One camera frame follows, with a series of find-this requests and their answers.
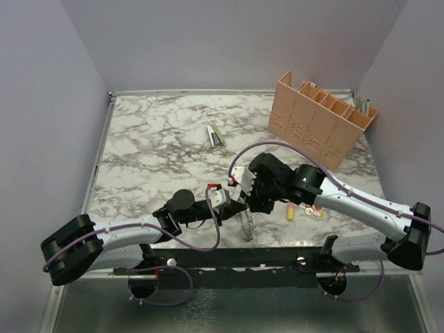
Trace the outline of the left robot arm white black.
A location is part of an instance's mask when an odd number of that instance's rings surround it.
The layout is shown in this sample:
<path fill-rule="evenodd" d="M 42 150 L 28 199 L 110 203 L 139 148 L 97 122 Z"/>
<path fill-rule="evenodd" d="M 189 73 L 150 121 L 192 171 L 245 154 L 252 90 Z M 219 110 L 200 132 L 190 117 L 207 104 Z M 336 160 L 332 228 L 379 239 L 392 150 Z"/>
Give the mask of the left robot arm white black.
<path fill-rule="evenodd" d="M 55 286 L 69 284 L 88 271 L 131 266 L 143 274 L 151 270 L 153 256 L 131 246 L 148 246 L 177 239 L 181 225 L 212 219 L 216 227 L 240 212 L 244 203 L 230 198 L 220 187 L 208 187 L 205 199 L 196 200 L 188 189 L 178 190 L 152 214 L 118 223 L 93 222 L 88 214 L 74 217 L 40 245 L 43 271 Z"/>

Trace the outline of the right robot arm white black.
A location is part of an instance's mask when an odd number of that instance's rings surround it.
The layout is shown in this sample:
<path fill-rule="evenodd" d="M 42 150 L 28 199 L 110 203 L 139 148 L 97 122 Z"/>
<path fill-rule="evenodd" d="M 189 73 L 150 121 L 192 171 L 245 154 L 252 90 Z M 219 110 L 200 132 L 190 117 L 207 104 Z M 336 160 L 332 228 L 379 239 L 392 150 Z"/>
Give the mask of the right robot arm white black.
<path fill-rule="evenodd" d="M 254 175 L 247 203 L 251 212 L 271 213 L 276 201 L 320 206 L 357 220 L 373 233 L 333 236 L 318 255 L 320 266 L 335 271 L 353 261 L 385 260 L 411 271 L 422 270 L 431 228 L 431 209 L 390 203 L 341 184 L 320 168 L 301 164 L 291 169 L 270 153 L 259 154 L 248 166 Z"/>

